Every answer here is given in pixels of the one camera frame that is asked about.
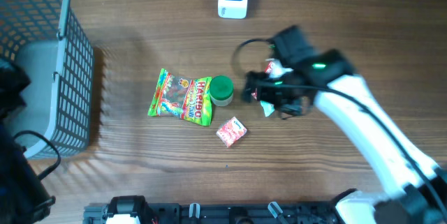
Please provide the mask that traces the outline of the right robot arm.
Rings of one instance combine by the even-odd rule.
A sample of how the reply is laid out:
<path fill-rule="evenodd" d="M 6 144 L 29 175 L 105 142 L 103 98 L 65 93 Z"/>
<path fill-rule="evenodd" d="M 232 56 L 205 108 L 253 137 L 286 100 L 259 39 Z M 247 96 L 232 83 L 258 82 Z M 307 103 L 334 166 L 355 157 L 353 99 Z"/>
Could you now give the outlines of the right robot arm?
<path fill-rule="evenodd" d="M 380 193 L 351 189 L 332 203 L 339 223 L 443 223 L 446 171 L 416 147 L 376 101 L 367 83 L 336 49 L 317 52 L 298 26 L 267 40 L 279 73 L 249 71 L 245 101 L 301 116 L 307 98 L 331 119 L 369 163 Z"/>

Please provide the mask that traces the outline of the green lid plastic jar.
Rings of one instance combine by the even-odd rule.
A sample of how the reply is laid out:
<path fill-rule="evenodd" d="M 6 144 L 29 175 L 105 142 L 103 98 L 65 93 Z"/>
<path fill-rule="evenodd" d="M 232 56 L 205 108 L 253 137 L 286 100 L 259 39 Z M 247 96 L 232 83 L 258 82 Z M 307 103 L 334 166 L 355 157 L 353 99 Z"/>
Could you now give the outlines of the green lid plastic jar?
<path fill-rule="evenodd" d="M 210 82 L 210 97 L 212 102 L 219 107 L 227 106 L 233 100 L 234 85 L 232 80 L 219 75 L 212 78 Z"/>

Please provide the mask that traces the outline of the light blue tissue packet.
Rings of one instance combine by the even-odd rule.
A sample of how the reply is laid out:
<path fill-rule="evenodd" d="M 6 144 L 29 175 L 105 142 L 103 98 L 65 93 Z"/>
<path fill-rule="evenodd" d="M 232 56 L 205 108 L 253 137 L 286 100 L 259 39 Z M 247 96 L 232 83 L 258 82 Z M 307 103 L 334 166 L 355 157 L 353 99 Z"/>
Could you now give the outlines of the light blue tissue packet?
<path fill-rule="evenodd" d="M 262 100 L 260 104 L 261 107 L 263 108 L 265 117 L 269 117 L 275 111 L 274 105 L 269 102 L 265 102 Z"/>

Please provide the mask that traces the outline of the red package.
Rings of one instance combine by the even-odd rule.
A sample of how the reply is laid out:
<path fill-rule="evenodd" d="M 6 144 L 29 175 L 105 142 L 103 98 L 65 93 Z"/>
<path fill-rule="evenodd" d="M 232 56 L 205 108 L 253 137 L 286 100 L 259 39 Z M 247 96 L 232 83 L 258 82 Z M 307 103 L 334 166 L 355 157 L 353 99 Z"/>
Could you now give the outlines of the red package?
<path fill-rule="evenodd" d="M 272 61 L 272 60 L 270 60 L 270 61 L 268 62 L 267 67 L 265 68 L 265 73 L 269 75 L 269 74 L 274 70 L 275 65 L 276 65 L 276 61 Z M 251 95 L 252 95 L 252 96 L 254 97 L 254 99 L 256 100 L 256 99 L 257 99 L 257 89 L 255 89 L 254 92 L 251 93 Z"/>

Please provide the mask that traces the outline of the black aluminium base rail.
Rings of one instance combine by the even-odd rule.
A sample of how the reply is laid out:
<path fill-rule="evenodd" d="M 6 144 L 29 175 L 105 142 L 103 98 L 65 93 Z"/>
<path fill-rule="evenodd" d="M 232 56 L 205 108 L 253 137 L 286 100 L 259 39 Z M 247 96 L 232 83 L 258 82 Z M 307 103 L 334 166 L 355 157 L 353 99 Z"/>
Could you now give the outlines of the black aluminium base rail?
<path fill-rule="evenodd" d="M 331 202 L 295 204 L 199 204 L 149 203 L 141 195 L 114 197 L 107 204 L 92 203 L 85 207 L 84 224 L 238 224 L 343 223 Z"/>

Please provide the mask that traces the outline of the grey plastic mesh basket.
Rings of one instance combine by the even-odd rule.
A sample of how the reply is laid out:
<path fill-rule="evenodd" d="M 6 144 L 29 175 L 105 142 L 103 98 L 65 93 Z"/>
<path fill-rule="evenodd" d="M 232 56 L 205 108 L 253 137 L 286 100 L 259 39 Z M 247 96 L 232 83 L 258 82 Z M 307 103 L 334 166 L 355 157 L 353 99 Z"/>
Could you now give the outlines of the grey plastic mesh basket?
<path fill-rule="evenodd" d="M 29 159 L 74 156 L 89 144 L 94 49 L 71 0 L 1 0 L 1 58 L 18 65 L 31 83 L 26 105 L 4 121 Z"/>

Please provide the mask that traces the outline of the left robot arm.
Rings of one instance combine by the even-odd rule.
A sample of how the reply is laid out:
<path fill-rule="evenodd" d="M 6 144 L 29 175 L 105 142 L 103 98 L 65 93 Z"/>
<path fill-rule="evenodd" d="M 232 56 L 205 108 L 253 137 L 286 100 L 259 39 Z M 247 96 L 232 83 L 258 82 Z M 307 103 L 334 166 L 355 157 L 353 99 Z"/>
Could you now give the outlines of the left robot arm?
<path fill-rule="evenodd" d="M 4 120 L 26 105 L 20 93 L 30 84 L 12 61 L 1 60 L 1 222 L 36 223 L 50 214 L 50 196 L 24 156 Z"/>

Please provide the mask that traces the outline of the green Haribo candy bag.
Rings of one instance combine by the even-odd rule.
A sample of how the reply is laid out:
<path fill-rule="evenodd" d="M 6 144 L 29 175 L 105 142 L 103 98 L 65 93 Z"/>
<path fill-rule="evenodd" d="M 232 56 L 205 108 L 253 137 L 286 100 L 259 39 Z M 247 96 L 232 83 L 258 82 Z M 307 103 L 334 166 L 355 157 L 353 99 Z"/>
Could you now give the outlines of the green Haribo candy bag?
<path fill-rule="evenodd" d="M 211 81 L 212 77 L 191 79 L 176 76 L 162 68 L 148 115 L 177 117 L 209 126 L 212 121 Z"/>

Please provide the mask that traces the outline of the small red snack packet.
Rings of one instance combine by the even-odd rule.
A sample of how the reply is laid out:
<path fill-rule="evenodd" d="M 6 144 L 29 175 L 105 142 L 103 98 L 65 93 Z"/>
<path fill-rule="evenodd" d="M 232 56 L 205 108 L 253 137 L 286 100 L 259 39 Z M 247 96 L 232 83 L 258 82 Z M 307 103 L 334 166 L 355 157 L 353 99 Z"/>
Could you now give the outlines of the small red snack packet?
<path fill-rule="evenodd" d="M 244 124 L 236 117 L 233 117 L 217 130 L 216 135 L 227 148 L 230 148 L 240 138 L 244 137 L 247 131 Z"/>

